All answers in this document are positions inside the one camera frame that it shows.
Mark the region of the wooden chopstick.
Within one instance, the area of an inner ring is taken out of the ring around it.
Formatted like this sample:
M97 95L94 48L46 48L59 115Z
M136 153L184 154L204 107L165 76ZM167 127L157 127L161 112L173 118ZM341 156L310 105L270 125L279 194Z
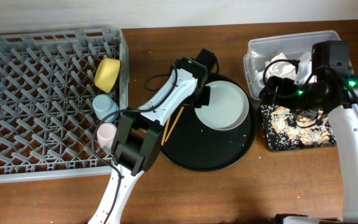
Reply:
M167 136L167 132L168 132L169 124L170 124L170 117L168 117L168 119L167 119L167 121L165 123L164 132L163 132L162 141L161 141L161 146L164 145L164 142L165 142L165 139L166 139L166 136Z
M176 124L177 124L177 122L178 122L178 120L179 120L179 118L180 118L180 116L181 116L183 110L184 110L184 107L182 106L182 107L180 108L180 110L179 110L177 116L176 116L175 119L173 120L173 123L172 123L172 125L170 126L170 129L168 129L167 136L166 136L166 139L165 139L165 142L164 142L164 143L166 143L167 140L169 139L169 137L170 137L171 133L173 132L173 129L174 129L174 127L176 126Z

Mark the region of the white napkin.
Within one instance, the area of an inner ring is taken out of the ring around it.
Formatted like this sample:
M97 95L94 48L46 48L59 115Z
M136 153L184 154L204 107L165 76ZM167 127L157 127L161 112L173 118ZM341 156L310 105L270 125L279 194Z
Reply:
M263 73L267 65L276 60L287 60L287 56L280 52L275 53L273 57L270 59L267 58L257 58L255 60L255 72L253 81L263 83ZM280 78L289 78L294 80L296 78L296 67L288 62L277 62L271 65L268 68L266 73L266 80L268 80L271 76L276 76Z

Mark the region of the grey round plate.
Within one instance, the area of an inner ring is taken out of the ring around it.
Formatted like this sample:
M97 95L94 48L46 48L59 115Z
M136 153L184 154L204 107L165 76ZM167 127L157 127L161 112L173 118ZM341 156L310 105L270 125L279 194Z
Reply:
M209 105L195 108L197 118L207 127L228 131L238 127L249 114L249 100L238 85L228 81L214 81L210 87Z

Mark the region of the yellow plastic bowl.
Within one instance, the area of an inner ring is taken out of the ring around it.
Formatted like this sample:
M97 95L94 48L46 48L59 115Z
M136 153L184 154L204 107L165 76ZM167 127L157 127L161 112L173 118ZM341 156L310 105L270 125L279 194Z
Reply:
M118 78L120 67L121 61L118 59L102 59L94 78L94 83L96 87L98 87L105 93L109 93L113 89L115 82Z

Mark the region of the blue plastic cup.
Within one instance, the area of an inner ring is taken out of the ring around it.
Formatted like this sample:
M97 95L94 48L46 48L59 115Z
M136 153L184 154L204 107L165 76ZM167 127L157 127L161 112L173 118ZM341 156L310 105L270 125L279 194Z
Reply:
M92 104L94 112L100 121L107 115L119 110L118 104L106 94L97 95Z

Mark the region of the pink plastic cup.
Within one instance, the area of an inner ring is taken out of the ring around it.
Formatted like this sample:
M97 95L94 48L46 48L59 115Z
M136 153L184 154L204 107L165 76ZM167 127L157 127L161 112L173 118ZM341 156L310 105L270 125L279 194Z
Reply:
M112 123L103 123L96 132L97 142L100 147L111 148L117 127Z

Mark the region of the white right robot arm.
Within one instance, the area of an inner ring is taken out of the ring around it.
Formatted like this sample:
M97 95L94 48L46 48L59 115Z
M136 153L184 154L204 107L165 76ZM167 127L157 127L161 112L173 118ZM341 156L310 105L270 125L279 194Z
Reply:
M322 110L336 137L342 184L343 223L358 223L358 75L353 72L349 44L341 40L316 43L310 77L303 84L289 78L262 77L261 100L296 110Z

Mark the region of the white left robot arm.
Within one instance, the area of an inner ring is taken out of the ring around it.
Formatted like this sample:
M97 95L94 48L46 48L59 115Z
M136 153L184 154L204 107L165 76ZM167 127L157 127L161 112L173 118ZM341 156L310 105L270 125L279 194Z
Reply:
M119 223L136 182L156 161L169 117L182 106L200 108L209 104L206 81L218 60L202 49L196 58L183 57L170 67L170 76L144 105L118 110L117 131L108 152L112 169L108 185L90 223Z

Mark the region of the grey plastic dishwasher rack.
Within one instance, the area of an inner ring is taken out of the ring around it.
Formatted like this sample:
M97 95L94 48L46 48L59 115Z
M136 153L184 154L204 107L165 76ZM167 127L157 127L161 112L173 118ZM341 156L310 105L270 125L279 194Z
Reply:
M104 58L122 63L110 97L128 105L129 49L115 27L0 35L0 184L108 175L94 77Z

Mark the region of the round black tray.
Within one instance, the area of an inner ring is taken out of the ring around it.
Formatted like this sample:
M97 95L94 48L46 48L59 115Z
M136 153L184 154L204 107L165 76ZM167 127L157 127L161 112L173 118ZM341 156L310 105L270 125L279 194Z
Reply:
M175 127L162 146L162 154L183 168L209 172L224 169L240 160L253 144L257 117L252 102L245 120L228 131L213 130L196 116L195 109L184 107Z

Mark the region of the clear plastic bin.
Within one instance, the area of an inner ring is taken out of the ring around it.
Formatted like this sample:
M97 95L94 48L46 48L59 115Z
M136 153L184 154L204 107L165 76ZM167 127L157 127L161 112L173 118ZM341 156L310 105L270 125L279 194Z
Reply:
M244 71L250 96L258 100L264 84L259 75L266 62L282 53L288 59L300 59L305 53L311 54L312 46L327 40L340 40L334 30L279 35L250 40L244 55Z

